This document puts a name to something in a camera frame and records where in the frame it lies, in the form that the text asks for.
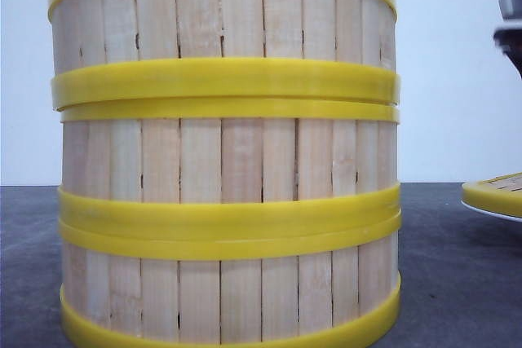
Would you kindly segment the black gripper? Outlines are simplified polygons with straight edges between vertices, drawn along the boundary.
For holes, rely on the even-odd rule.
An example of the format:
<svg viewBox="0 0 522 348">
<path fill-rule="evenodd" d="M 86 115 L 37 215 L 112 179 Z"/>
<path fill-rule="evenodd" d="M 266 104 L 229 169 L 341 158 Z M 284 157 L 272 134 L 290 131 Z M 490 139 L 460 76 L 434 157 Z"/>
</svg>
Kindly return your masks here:
<svg viewBox="0 0 522 348">
<path fill-rule="evenodd" d="M 495 29 L 495 45 L 521 74 L 521 0 L 498 0 L 504 25 Z"/>
</svg>

